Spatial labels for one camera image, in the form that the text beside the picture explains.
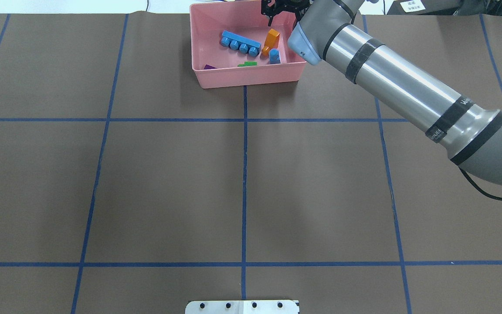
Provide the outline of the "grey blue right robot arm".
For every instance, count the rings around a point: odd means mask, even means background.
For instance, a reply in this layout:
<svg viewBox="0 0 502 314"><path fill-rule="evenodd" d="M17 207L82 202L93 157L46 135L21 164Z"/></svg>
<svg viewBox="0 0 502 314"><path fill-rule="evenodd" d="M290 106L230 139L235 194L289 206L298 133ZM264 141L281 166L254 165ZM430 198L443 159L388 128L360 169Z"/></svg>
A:
<svg viewBox="0 0 502 314"><path fill-rule="evenodd" d="M295 14L288 46L327 62L442 145L460 170L502 185L502 111L483 109L353 25L362 0L263 0L270 20Z"/></svg>

